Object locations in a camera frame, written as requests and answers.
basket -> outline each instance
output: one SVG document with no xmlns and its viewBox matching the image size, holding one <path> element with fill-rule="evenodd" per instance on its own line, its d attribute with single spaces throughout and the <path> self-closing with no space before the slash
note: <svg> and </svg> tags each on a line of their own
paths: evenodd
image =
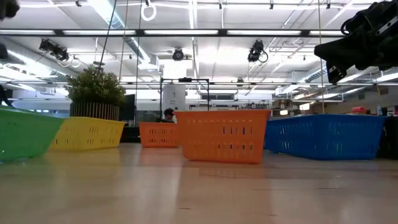
<svg viewBox="0 0 398 224">
<path fill-rule="evenodd" d="M 139 133 L 143 147 L 178 147 L 177 125 L 174 123 L 140 122 Z"/>
<path fill-rule="evenodd" d="M 319 160 L 374 159 L 385 117 L 319 114 L 269 121 L 266 149 Z"/>
<path fill-rule="evenodd" d="M 183 155 L 190 160 L 259 163 L 269 110 L 176 111 Z"/>
<path fill-rule="evenodd" d="M 62 118 L 0 106 L 0 161 L 44 154 L 63 122 Z"/>
<path fill-rule="evenodd" d="M 118 147 L 124 122 L 70 117 L 57 133 L 51 149 L 87 150 Z"/>
</svg>

ceiling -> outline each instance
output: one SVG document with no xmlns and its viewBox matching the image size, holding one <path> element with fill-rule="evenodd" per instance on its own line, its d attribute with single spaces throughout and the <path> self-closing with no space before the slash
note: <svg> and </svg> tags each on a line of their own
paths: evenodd
<svg viewBox="0 0 398 224">
<path fill-rule="evenodd" d="M 90 1 L 75 0 L 20 0 L 21 9 L 17 16 L 0 23 L 0 29 L 107 29 L 108 23 L 91 6 Z M 128 29 L 340 29 L 342 23 L 353 17 L 359 10 L 367 8 L 374 0 L 331 0 L 331 8 L 326 9 L 327 1 L 321 1 L 320 18 L 318 1 L 312 0 L 168 0 L 155 1 L 157 14 L 151 21 L 141 17 L 142 4 L 145 1 L 117 1 L 116 13 L 126 21 Z M 146 9 L 150 16 L 152 9 Z M 6 37 L 37 54 L 41 37 Z M 103 46 L 106 50 L 103 68 L 122 76 L 122 80 L 141 81 L 159 80 L 158 71 L 137 68 L 140 62 L 134 52 L 119 37 L 51 37 L 53 42 L 66 47 L 70 55 L 80 60 L 77 68 L 70 71 L 80 72 L 94 60 L 100 60 Z M 261 39 L 269 53 L 267 63 L 248 63 L 249 49 L 256 40 Z M 321 68 L 320 59 L 313 54 L 313 48 L 320 42 L 332 38 L 258 38 L 258 37 L 141 37 L 136 39 L 139 45 L 150 55 L 156 55 L 162 65 L 171 61 L 170 53 L 176 47 L 182 48 L 190 56 L 187 76 L 209 78 L 214 82 L 231 82 L 244 78 L 248 82 L 298 82 L 309 71 Z M 194 54 L 198 73 L 195 74 L 191 58 Z M 45 58 L 55 60 L 49 55 Z M 350 69 L 349 75 L 356 74 Z M 276 86 L 259 86 L 261 89 L 275 89 Z"/>
</svg>

wall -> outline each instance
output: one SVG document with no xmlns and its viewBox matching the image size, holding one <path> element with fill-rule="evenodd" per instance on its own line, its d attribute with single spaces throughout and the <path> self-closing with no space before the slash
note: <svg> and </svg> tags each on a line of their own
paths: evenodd
<svg viewBox="0 0 398 224">
<path fill-rule="evenodd" d="M 345 102 L 342 103 L 328 103 L 325 108 L 326 113 L 350 113 L 355 106 L 363 106 L 371 113 L 376 113 L 378 105 L 381 107 L 392 107 L 398 105 L 398 86 L 389 87 L 387 95 L 379 96 L 376 91 L 365 91 L 365 99 L 359 100 L 358 94 L 353 93 L 346 97 Z M 322 104 L 317 103 L 313 107 L 313 112 L 322 113 Z"/>
</svg>

